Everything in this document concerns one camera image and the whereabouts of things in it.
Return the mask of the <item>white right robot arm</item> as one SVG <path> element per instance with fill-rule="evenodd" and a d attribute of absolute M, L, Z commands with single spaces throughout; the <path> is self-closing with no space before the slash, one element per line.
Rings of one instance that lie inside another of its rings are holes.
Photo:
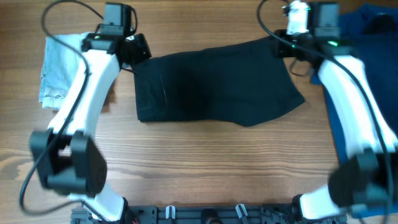
<path fill-rule="evenodd" d="M 345 161 L 328 182 L 298 197 L 300 219 L 319 221 L 347 213 L 388 217 L 397 212 L 397 135 L 382 116 L 354 47 L 286 30 L 275 36 L 278 56 L 314 65 L 345 141 Z"/>

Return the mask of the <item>black shorts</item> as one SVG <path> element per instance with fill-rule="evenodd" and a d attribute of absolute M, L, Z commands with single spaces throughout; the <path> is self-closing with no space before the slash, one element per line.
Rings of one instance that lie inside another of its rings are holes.
<path fill-rule="evenodd" d="M 141 122 L 218 120 L 250 127 L 279 118 L 305 99 L 270 37 L 180 52 L 133 67 Z"/>

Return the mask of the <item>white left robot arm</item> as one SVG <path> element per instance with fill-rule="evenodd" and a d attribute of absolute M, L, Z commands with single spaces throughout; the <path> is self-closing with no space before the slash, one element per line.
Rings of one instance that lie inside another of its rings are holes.
<path fill-rule="evenodd" d="M 43 188 L 80 203 L 97 223 L 131 223 L 126 199 L 106 182 L 107 163 L 94 137 L 103 104 L 124 64 L 150 58 L 143 34 L 88 34 L 68 95 L 46 131 L 33 131 L 32 170 Z"/>

